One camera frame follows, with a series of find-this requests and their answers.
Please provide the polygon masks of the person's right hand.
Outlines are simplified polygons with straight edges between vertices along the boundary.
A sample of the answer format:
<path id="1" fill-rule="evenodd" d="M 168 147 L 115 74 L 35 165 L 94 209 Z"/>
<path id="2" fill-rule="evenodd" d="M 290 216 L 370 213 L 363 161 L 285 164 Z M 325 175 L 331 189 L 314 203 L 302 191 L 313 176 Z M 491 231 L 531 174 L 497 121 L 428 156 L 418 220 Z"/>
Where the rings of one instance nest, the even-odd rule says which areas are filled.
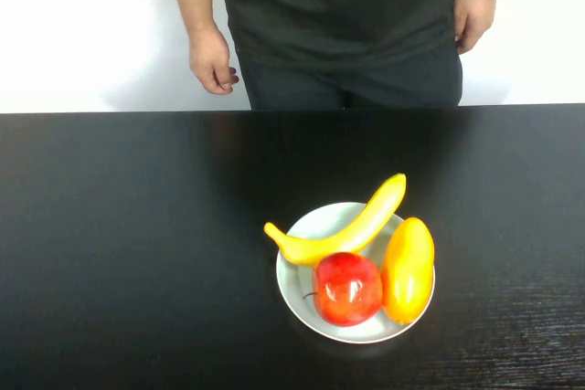
<path id="1" fill-rule="evenodd" d="M 211 94 L 230 94 L 239 82 L 237 70 L 229 64 L 227 40 L 215 24 L 195 30 L 189 36 L 189 66 Z"/>

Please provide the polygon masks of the person's left hand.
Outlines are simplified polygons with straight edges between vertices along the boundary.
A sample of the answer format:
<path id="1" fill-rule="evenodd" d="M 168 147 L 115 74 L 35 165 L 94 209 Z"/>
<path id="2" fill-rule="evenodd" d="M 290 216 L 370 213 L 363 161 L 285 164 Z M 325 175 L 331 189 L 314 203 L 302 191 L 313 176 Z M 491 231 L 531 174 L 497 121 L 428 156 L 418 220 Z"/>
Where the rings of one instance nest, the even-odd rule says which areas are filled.
<path id="1" fill-rule="evenodd" d="M 472 50 L 495 18 L 496 0 L 453 0 L 455 41 L 460 55 Z"/>

